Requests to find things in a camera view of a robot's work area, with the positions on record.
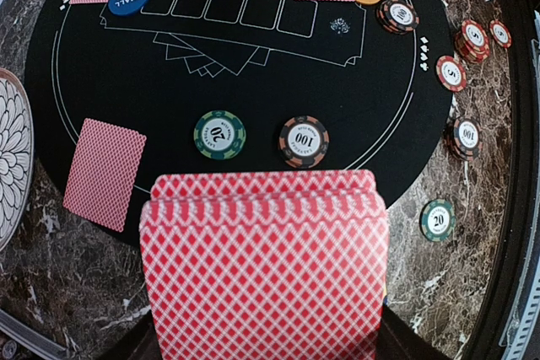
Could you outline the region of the black chip mat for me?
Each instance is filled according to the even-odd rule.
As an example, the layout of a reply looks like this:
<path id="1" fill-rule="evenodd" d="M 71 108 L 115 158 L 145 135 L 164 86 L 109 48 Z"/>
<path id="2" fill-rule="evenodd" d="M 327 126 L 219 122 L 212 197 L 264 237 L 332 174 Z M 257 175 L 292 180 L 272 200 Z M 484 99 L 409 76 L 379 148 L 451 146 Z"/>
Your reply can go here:
<path id="1" fill-rule="evenodd" d="M 375 11 L 377 21 L 388 32 L 405 35 L 418 28 L 419 16 L 414 7 L 403 0 L 385 0 Z"/>
<path id="2" fill-rule="evenodd" d="M 312 116 L 295 116 L 283 125 L 278 150 L 293 168 L 310 169 L 325 158 L 329 142 L 329 132 L 319 120 Z"/>

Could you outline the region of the red playing card deck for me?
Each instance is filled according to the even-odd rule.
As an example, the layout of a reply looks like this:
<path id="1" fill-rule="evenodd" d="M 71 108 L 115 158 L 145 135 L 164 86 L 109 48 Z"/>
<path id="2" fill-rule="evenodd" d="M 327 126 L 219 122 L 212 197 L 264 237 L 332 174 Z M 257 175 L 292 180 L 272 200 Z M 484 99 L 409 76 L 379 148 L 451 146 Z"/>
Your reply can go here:
<path id="1" fill-rule="evenodd" d="M 165 359 L 372 359 L 389 225 L 368 170 L 161 175 L 140 249 Z"/>

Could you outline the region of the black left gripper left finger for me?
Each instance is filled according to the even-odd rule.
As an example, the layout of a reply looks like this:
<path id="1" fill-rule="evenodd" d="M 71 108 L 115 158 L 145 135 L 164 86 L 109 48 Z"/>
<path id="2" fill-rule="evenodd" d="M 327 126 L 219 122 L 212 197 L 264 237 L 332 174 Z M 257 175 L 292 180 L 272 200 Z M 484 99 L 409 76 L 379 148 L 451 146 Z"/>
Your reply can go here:
<path id="1" fill-rule="evenodd" d="M 153 319 L 143 317 L 115 346 L 99 357 L 102 359 L 161 360 Z"/>

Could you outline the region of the green chip mat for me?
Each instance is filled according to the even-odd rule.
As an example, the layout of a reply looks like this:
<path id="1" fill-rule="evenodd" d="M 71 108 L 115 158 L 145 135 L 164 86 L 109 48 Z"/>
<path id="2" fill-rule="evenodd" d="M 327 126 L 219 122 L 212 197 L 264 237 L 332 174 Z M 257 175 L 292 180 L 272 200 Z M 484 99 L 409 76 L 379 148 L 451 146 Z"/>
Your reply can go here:
<path id="1" fill-rule="evenodd" d="M 232 159 L 245 145 L 246 129 L 235 114 L 227 110 L 211 110 L 197 121 L 193 140 L 197 150 L 209 159 Z"/>

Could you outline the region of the black red poker chip stack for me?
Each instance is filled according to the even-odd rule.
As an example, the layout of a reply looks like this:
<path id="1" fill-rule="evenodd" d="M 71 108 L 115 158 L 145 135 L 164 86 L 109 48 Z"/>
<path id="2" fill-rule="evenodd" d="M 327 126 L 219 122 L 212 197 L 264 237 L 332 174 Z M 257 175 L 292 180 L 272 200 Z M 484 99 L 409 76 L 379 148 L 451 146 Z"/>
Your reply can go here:
<path id="1" fill-rule="evenodd" d="M 462 161 L 474 161 L 483 148 L 483 131 L 480 123 L 467 116 L 451 120 L 444 132 L 445 144 L 450 152 Z"/>

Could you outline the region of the black chip mat front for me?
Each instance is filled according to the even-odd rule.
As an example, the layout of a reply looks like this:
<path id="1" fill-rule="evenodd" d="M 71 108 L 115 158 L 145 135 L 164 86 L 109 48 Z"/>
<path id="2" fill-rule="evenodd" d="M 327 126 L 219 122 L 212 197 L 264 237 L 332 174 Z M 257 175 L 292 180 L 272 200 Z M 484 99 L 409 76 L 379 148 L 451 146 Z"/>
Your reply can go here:
<path id="1" fill-rule="evenodd" d="M 418 28 L 419 16 L 414 7 L 403 0 L 385 0 L 375 11 L 377 21 L 388 32 L 405 35 Z"/>

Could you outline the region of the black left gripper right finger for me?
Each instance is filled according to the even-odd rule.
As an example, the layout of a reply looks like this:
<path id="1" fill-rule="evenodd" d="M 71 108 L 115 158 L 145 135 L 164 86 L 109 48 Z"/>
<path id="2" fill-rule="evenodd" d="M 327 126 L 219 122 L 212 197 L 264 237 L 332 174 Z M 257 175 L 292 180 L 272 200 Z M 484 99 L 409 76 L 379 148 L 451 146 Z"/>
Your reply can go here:
<path id="1" fill-rule="evenodd" d="M 379 360 L 450 360 L 401 320 L 388 306 L 382 306 L 379 329 Z"/>

